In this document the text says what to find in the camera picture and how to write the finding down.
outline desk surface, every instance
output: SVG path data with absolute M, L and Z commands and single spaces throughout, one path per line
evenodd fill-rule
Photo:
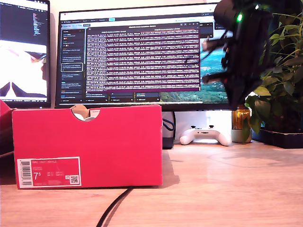
M 125 190 L 17 190 L 13 159 L 5 159 L 7 171 L 2 175 L 0 192 L 2 227 L 94 227 Z M 163 151 L 163 181 L 161 187 L 135 188 L 115 207 L 104 226 L 303 224 L 303 149 L 258 142 L 231 147 L 175 145 Z

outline plant pot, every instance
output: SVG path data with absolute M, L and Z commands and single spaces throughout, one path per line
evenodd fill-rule
M 259 134 L 252 131 L 252 139 L 280 148 L 303 148 L 303 133 L 280 133 L 260 129 Z
M 250 130 L 250 136 L 247 138 L 245 143 L 250 143 L 251 142 L 251 131 Z M 242 129 L 232 129 L 231 131 L 231 136 L 232 136 L 232 141 L 235 143 L 243 143 L 243 132 Z

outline red shoebox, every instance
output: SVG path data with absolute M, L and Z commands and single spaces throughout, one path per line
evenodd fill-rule
M 90 122 L 71 109 L 15 110 L 12 119 L 19 189 L 162 184 L 159 105 L 100 108 Z
M 0 155 L 13 151 L 13 129 L 11 115 L 14 109 L 0 100 Z

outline monitor stand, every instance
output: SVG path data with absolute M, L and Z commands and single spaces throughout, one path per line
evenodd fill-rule
M 176 125 L 176 116 L 175 112 L 162 112 L 162 118 L 169 120 L 173 122 Z M 170 125 L 167 122 L 163 122 L 170 128 L 172 128 L 172 125 Z M 174 147 L 174 139 L 176 136 L 176 128 L 174 131 L 169 131 L 163 126 L 163 138 L 162 138 L 162 149 L 168 150 L 172 149 Z

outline green led light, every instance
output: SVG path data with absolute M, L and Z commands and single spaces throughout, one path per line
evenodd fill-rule
M 237 17 L 237 21 L 238 21 L 238 22 L 242 21 L 242 18 L 243 18 L 243 15 L 240 13 L 240 14 L 238 15 L 238 17 Z

